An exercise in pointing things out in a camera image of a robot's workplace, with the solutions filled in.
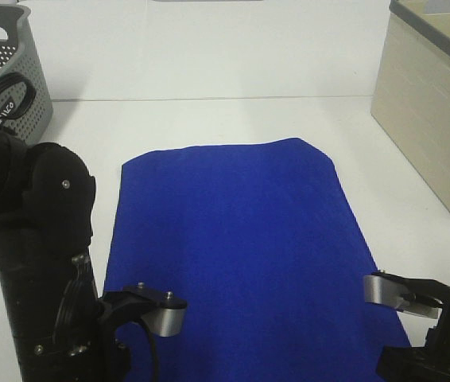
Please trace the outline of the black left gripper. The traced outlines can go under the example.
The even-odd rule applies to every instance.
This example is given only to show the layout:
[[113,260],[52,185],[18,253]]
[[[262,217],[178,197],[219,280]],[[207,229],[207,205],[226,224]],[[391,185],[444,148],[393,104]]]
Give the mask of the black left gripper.
[[131,370],[130,349],[116,337],[117,329],[127,323],[126,304],[129,298],[129,294],[104,294],[95,304],[104,381],[124,381]]

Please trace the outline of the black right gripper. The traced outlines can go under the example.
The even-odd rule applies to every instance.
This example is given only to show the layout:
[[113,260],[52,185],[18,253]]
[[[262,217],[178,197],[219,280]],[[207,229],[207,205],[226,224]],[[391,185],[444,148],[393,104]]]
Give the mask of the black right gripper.
[[423,347],[385,346],[375,372],[384,381],[450,381],[450,359],[439,359]]

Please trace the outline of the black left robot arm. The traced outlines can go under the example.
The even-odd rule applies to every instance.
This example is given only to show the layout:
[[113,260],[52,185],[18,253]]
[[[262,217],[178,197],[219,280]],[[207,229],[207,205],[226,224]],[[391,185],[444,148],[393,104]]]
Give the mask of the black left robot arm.
[[24,381],[122,381],[89,247],[95,179],[55,143],[0,131],[0,284]]

